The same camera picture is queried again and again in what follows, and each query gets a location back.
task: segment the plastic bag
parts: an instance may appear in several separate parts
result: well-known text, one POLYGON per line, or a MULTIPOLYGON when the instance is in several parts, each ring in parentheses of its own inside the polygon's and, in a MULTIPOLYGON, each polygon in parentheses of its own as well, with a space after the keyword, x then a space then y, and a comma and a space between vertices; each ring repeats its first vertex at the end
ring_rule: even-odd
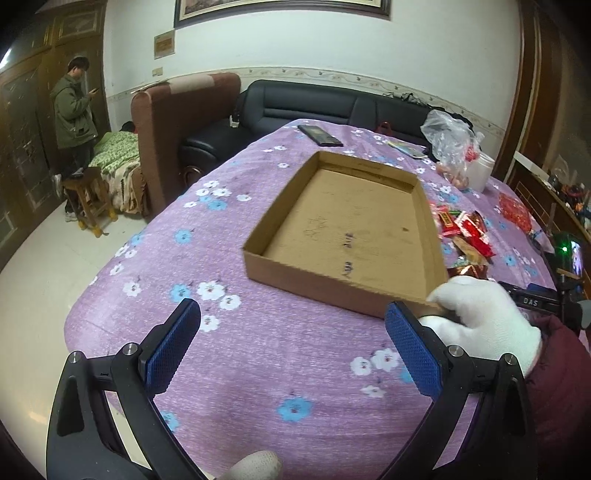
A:
POLYGON ((526 235, 531 232, 530 212, 523 203, 501 192, 499 206, 503 217, 516 224, 526 235))
POLYGON ((480 143, 484 135, 475 134, 462 120, 447 112, 431 110, 421 131, 439 160, 437 172, 460 190, 468 187, 466 169, 469 162, 480 156, 480 143))

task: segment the picture frame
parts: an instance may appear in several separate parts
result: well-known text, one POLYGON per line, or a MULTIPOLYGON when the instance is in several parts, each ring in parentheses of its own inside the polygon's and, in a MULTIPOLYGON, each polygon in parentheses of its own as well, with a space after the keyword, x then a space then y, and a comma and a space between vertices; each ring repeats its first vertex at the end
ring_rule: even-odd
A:
POLYGON ((174 28, 264 10, 330 10, 390 18, 391 0, 176 0, 174 28))

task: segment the cardboard tray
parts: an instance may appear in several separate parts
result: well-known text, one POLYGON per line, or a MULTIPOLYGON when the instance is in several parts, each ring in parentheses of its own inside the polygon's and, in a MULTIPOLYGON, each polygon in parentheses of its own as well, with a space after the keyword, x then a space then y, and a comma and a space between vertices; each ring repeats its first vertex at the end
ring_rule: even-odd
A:
POLYGON ((248 278, 309 299, 378 318, 393 300, 442 313, 425 300, 447 281, 428 201, 417 176, 394 167, 316 152, 243 254, 248 278))

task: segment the white tile floor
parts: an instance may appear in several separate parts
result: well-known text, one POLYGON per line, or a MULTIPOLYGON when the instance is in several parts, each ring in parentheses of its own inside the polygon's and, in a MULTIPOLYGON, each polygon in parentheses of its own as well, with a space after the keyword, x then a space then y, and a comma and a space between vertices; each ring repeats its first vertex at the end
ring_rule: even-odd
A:
MULTIPOLYGON (((123 215, 95 238, 63 206, 23 243, 0 273, 0 419, 45 475, 47 426, 67 357, 64 321, 96 273, 145 226, 123 215)), ((132 460, 147 465, 121 414, 113 412, 132 460)))

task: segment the young man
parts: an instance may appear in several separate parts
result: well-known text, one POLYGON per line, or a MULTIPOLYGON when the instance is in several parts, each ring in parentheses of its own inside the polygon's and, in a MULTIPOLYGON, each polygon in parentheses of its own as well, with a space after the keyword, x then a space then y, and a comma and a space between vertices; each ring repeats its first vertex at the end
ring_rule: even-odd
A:
MULTIPOLYGON (((88 167, 93 157, 97 137, 92 121, 90 101, 98 89, 86 95, 82 92, 82 78, 90 67, 86 57, 76 57, 68 64, 68 72, 53 87, 50 98, 53 101, 56 122, 57 148, 70 150, 73 162, 55 176, 56 190, 61 195, 61 179, 79 173, 88 167)), ((66 221, 76 220, 74 209, 66 203, 66 221)))

